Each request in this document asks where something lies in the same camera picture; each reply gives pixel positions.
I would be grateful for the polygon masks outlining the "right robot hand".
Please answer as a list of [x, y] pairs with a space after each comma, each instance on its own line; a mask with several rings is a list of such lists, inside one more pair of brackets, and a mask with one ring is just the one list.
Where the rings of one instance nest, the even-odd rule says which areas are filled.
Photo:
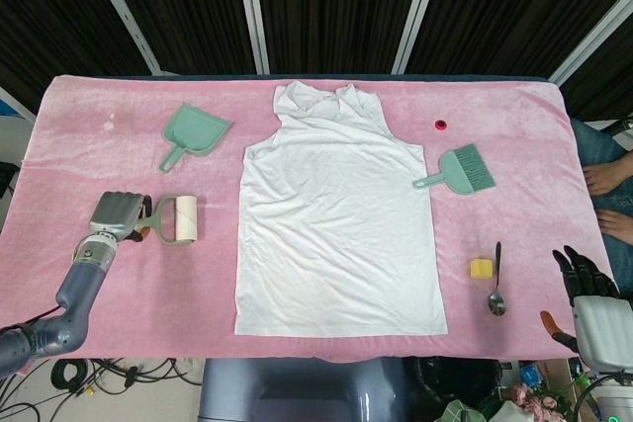
[[552, 314], [540, 312], [547, 334], [601, 373], [632, 372], [632, 294], [623, 293], [588, 257], [566, 245], [553, 258], [563, 278], [574, 320], [570, 334]]

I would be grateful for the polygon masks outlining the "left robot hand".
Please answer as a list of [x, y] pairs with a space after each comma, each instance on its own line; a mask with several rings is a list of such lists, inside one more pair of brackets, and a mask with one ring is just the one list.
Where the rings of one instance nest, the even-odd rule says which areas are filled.
[[141, 222], [152, 216], [149, 195], [131, 192], [105, 192], [89, 223], [91, 233], [107, 233], [117, 242], [142, 242], [147, 233]]

